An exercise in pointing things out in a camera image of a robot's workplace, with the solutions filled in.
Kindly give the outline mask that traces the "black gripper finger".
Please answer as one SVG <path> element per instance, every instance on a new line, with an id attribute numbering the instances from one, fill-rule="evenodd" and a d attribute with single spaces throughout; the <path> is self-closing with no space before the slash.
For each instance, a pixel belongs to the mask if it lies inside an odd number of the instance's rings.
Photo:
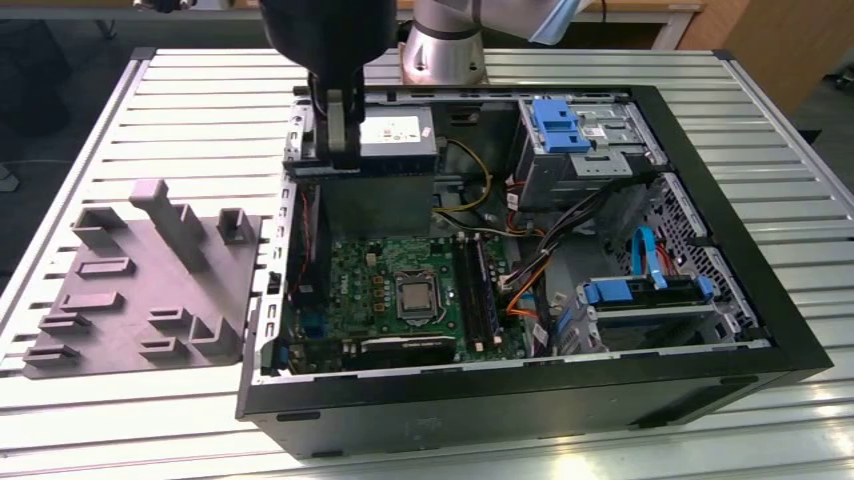
<path id="1" fill-rule="evenodd" d="M 360 162 L 360 124 L 366 118 L 364 76 L 354 73 L 332 78 L 311 73 L 308 79 L 316 157 L 336 170 L 354 170 Z"/>

